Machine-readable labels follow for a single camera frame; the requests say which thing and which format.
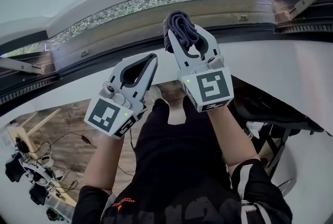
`leg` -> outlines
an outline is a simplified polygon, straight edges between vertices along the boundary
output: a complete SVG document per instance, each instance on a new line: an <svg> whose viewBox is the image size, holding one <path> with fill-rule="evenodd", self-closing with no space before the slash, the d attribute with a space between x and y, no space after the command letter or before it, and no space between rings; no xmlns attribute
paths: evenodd
<svg viewBox="0 0 333 224"><path fill-rule="evenodd" d="M199 113L187 95L183 99L183 109L184 109L185 116L186 116L185 123L202 120L202 119L209 120L208 114L206 112Z"/></svg>
<svg viewBox="0 0 333 224"><path fill-rule="evenodd" d="M162 99L157 99L148 115L146 124L168 124L170 108Z"/></svg>
<svg viewBox="0 0 333 224"><path fill-rule="evenodd" d="M143 124L139 137L136 142L135 152L146 152L145 142L154 139L156 136L164 134L168 131L168 118L170 107L163 99L162 93L157 86L152 85L148 91L148 98L155 101L151 113L148 115L146 122Z"/></svg>

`black cable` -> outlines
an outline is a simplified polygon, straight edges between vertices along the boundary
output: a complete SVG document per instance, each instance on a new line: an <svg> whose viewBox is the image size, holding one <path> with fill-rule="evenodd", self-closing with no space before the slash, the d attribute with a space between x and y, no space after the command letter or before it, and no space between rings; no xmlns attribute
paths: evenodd
<svg viewBox="0 0 333 224"><path fill-rule="evenodd" d="M47 187L48 192L54 192L56 190L56 187L54 186L53 183L50 183L49 186Z"/></svg>
<svg viewBox="0 0 333 224"><path fill-rule="evenodd" d="M57 189L57 188L62 188L62 189L67 190L67 191L65 191L65 192L60 192L60 191L57 190L57 192L59 192L59 193L68 193L69 191L74 190L74 189L78 186L78 184L79 184L78 180L73 180L73 182L71 183L71 185L69 186L69 188L65 188L65 187L56 187L56 189Z"/></svg>
<svg viewBox="0 0 333 224"><path fill-rule="evenodd" d="M41 144L41 146L35 152L29 151L29 153L32 153L32 154L38 153L42 149L44 143L48 143L49 146L51 145L49 141L45 141Z"/></svg>
<svg viewBox="0 0 333 224"><path fill-rule="evenodd" d="M25 157L26 157L26 160L23 161L23 163L28 164L28 165L34 164L35 160L33 160L33 162L30 163L31 157L27 153L25 154Z"/></svg>
<svg viewBox="0 0 333 224"><path fill-rule="evenodd" d="M73 133L73 134L76 134L77 136L80 136L81 139L82 139L85 143L90 144L90 145L91 145L93 148L95 148L95 149L97 148L97 147L95 147L93 144L91 144L91 142L89 141L89 139L88 139L87 137L85 137L85 136L83 136L83 135L80 135L80 134L78 134L78 133L76 133L76 132L70 131L70 132L67 132L67 133L65 133L64 135L60 136L60 137L59 137L58 139L56 139L53 143L50 143L50 142L48 142L48 141L43 142L43 143L41 144L41 146L42 146L44 143L47 142L47 143L49 144L49 148L48 148L47 152L46 152L44 155L42 155L41 157L39 157L39 158L36 160L36 165L38 164L38 161L39 161L41 158L43 158L44 156L48 155L48 154L51 152L52 145L54 145L57 141L59 141L60 139L62 139L63 137L65 137L66 135L68 135L68 134L70 134L70 133Z"/></svg>
<svg viewBox="0 0 333 224"><path fill-rule="evenodd" d="M125 174L127 174L127 175L130 175L130 176L132 176L132 177L134 177L134 175L132 175L132 174L129 174L129 173L127 173L127 172L125 172L121 167L119 167L119 165L118 165L118 168L121 170L121 171L123 171Z"/></svg>
<svg viewBox="0 0 333 224"><path fill-rule="evenodd" d="M130 143L131 143L133 152L135 153L135 148L134 148L133 143L132 143L132 128L130 128Z"/></svg>

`white sneaker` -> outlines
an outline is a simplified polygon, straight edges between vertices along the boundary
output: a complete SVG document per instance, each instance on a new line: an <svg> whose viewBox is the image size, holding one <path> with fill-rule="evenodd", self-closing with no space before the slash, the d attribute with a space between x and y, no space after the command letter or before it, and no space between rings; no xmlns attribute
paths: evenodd
<svg viewBox="0 0 333 224"><path fill-rule="evenodd" d="M157 99L162 99L162 100L164 100L164 101L167 103L167 105L170 107L169 102L163 98L163 96L162 96L162 92L161 92L160 88L158 88L156 85L152 85L152 86L150 86L150 89L147 91L147 94L148 94L148 97L149 97L150 99L152 99L153 103L155 103L155 101L156 101Z"/></svg>

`black shirt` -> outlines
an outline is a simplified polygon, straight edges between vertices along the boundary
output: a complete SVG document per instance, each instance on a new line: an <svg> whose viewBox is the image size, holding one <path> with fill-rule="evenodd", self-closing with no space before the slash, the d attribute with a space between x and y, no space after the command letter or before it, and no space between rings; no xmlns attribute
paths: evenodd
<svg viewBox="0 0 333 224"><path fill-rule="evenodd" d="M170 126L156 127L167 136L138 141L135 176L115 200L84 186L72 223L291 223L290 208L259 160L243 162L230 180L202 125Z"/></svg>

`white wall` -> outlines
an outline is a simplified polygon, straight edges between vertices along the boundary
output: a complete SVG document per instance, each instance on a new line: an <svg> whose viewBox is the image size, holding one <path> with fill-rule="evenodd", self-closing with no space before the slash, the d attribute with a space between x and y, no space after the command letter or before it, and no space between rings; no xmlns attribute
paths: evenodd
<svg viewBox="0 0 333 224"><path fill-rule="evenodd" d="M287 146L297 168L297 182L285 197L294 224L324 224L333 212L333 138L301 131ZM276 173L285 173L290 161L281 160Z"/></svg>
<svg viewBox="0 0 333 224"><path fill-rule="evenodd" d="M220 44L220 49L232 75L293 106L333 134L332 43L238 42ZM176 80L174 55L164 49L154 53L159 65L153 84ZM111 71L106 69L68 83L15 108L0 117L0 127L23 114L93 97Z"/></svg>
<svg viewBox="0 0 333 224"><path fill-rule="evenodd" d="M47 224L46 207L38 206L30 199L32 184L29 179L23 175L20 182L11 182L5 175L5 164L15 151L13 147L3 145L4 134L0 130L0 215L8 224Z"/></svg>

